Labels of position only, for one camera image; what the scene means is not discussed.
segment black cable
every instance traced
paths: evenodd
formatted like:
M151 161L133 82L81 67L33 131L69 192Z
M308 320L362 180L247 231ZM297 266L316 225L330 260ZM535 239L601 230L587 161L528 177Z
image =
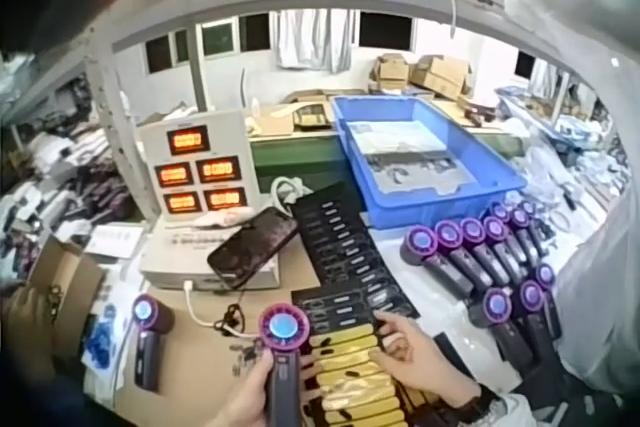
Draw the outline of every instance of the black cable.
M222 316L222 319L213 323L213 330L220 332L224 337L233 337L233 334L224 328L225 326L241 334L243 334L246 329L246 318L242 311L242 307L240 306L240 302L244 297L244 292L245 289L242 289L238 296L238 300L227 306L227 311Z

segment smartphone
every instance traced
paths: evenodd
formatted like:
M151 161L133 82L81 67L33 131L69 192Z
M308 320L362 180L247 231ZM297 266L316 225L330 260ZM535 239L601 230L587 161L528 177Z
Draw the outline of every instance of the smartphone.
M238 290L298 233L297 222L267 207L207 257L209 267Z

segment blue plastic bin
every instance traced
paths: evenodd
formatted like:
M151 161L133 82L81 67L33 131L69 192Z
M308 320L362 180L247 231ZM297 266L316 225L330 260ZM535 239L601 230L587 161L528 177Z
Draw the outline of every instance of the blue plastic bin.
M342 148L367 206L371 225L389 229L442 219L480 216L493 201L526 181L498 154L462 129L435 107L415 97L334 97L333 110ZM366 159L357 147L348 122L419 121L424 124L471 173L474 182L441 195L433 188L383 193L378 189Z

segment person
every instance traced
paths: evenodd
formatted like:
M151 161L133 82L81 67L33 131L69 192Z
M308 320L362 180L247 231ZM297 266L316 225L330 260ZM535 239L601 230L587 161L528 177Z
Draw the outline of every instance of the person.
M407 387L428 391L439 396L452 409L460 410L480 399L483 387L456 369L442 354L436 343L425 335L417 323L406 317L376 312L383 325L380 335L393 339L385 352L372 352L370 358L380 368ZM302 364L310 365L313 358L305 357ZM206 427L266 427L265 383L273 367L273 356L265 351L240 388L225 407ZM302 371L302 379L316 375L317 367ZM312 392L303 399L318 395ZM527 399L520 395L496 396L478 418L468 425L494 427L534 427L534 419Z
M383 323L380 335L393 339L386 353L372 353L371 360L408 387L432 392L453 409L460 409L482 395L480 384L451 365L436 343L405 317L378 312ZM2 412L28 419L26 425L96 425L87 399L79 387L56 376L52 361L53 329L46 298L29 286L19 287L2 305L2 351L0 376L11 388L3 389ZM312 356L301 358L301 380L320 371ZM265 350L245 381L206 427L266 426L265 385L273 355ZM320 395L304 392L303 402ZM484 422L490 425L530 427L537 425L527 400L518 395L492 400Z
M91 409L82 391L56 375L46 297L26 285L11 290L10 295L6 288L2 293L0 317L0 378L7 387L3 415L13 412L25 419L25 425L91 424Z
M640 392L640 0L504 0L506 17L556 49L611 114L632 181L558 273L565 368L596 390Z

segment orange digital readout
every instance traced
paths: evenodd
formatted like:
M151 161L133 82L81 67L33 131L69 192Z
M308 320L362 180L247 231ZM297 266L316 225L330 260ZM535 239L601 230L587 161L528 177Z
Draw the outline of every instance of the orange digital readout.
M190 214L200 212L200 201L195 192L167 194L164 196L170 214Z
M188 162L156 166L156 177L161 188L193 184Z
M218 159L198 160L198 177L203 184L240 180L240 163L238 157L222 157Z
M244 189L210 190L204 193L209 210L230 209L232 207L244 207L247 205L247 197Z
M172 155L193 154L209 150L207 126L200 125L167 132Z
M190 149L202 145L202 134L199 132L186 132L173 138L173 146L176 149Z

